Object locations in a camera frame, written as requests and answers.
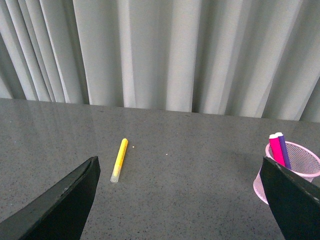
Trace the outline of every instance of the table surface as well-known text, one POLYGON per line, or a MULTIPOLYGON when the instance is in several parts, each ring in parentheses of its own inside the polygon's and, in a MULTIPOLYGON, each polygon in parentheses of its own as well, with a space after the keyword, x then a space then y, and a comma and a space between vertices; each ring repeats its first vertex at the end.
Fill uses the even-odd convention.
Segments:
POLYGON ((283 240, 253 181, 269 134, 281 131, 319 155, 319 129, 311 122, 0 99, 0 221, 98 156, 101 174, 82 240, 283 240), (111 183, 123 138, 129 145, 119 182, 111 183))

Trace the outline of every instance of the pen holder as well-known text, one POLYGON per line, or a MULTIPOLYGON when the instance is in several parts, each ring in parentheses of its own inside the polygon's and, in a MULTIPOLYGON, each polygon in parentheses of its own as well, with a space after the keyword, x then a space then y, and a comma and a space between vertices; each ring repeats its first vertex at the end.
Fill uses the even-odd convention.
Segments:
MULTIPOLYGON (((285 146, 290 159, 291 171, 310 183, 315 177, 320 176, 320 159, 310 150, 293 142, 286 141, 285 146)), ((270 144, 265 147, 267 157, 274 160, 270 144)), ((264 186, 260 178, 260 170, 253 181, 253 189, 257 196, 268 204, 264 186)))

